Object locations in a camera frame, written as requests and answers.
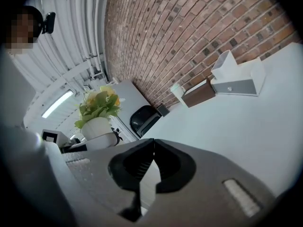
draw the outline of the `black hair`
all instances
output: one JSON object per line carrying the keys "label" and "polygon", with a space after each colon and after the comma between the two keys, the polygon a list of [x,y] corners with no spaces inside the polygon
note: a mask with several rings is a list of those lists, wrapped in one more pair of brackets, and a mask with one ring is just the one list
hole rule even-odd
{"label": "black hair", "polygon": [[28,38],[28,42],[33,43],[37,40],[43,29],[43,16],[41,12],[33,6],[21,6],[12,9],[7,18],[8,20],[7,20],[5,32],[6,32],[6,36],[8,37],[11,36],[11,26],[16,22],[18,15],[26,14],[26,13],[31,15],[33,18],[33,36]]}

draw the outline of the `white flower pot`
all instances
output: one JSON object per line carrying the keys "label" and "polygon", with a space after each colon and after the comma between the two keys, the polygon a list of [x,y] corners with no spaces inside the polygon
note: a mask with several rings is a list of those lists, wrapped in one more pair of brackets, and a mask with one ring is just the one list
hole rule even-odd
{"label": "white flower pot", "polygon": [[92,140],[93,138],[112,132],[108,120],[102,117],[88,121],[81,129],[81,134],[86,140]]}

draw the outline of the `ceiling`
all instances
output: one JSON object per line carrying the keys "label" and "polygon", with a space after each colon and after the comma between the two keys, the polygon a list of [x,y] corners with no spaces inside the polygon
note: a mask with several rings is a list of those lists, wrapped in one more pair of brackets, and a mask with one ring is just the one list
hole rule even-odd
{"label": "ceiling", "polygon": [[[81,11],[77,17],[76,4],[79,1]],[[36,90],[36,96],[24,118],[24,124],[28,129],[38,133],[41,133],[43,129],[57,130],[68,137],[79,132],[74,127],[74,122],[79,118],[78,106],[85,91],[84,85],[98,89],[99,86],[107,83],[102,73],[105,70],[102,45],[104,44],[103,21],[106,0],[99,0],[98,4],[97,1],[26,1],[26,5],[36,7],[43,16],[48,12],[56,13],[52,34],[40,35],[33,48],[26,50],[24,54],[11,55],[16,67]],[[90,2],[93,4],[92,14],[88,12]],[[83,40],[81,41],[79,18],[82,21],[84,43],[82,43]],[[93,37],[90,37],[89,33],[89,19],[93,21]],[[68,90],[73,91],[74,95],[61,104],[47,119],[42,118],[41,115],[46,109]]]}

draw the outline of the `black chair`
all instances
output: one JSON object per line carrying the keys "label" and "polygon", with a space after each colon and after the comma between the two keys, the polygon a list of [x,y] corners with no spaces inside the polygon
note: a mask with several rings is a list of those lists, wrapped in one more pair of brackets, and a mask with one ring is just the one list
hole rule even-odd
{"label": "black chair", "polygon": [[138,109],[130,119],[130,126],[136,135],[141,138],[159,119],[161,115],[150,105]]}

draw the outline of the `gray plastic object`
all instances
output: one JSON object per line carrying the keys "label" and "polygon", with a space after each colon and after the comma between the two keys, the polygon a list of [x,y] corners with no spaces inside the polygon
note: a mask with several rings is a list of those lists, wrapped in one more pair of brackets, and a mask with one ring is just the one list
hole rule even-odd
{"label": "gray plastic object", "polygon": [[[86,227],[251,226],[274,202],[273,195],[262,182],[227,158],[162,140],[193,158],[195,175],[177,192],[156,194],[147,214],[133,223],[118,213],[131,205],[134,193],[119,188],[107,166],[112,157],[146,140],[61,155],[57,145],[42,142],[36,134],[16,128],[5,130],[7,133],[1,139],[7,146],[5,162],[17,186],[39,209],[67,226],[73,222]],[[223,185],[228,179],[239,182],[261,211],[248,218]],[[37,182],[44,184],[35,188]],[[46,199],[53,204],[46,204]]]}
{"label": "gray plastic object", "polygon": [[115,146],[117,144],[117,136],[114,133],[107,133],[96,137],[92,140],[88,140],[79,144],[75,144],[69,148],[69,150],[85,145],[87,150],[96,150],[96,149],[104,149],[110,146]]}

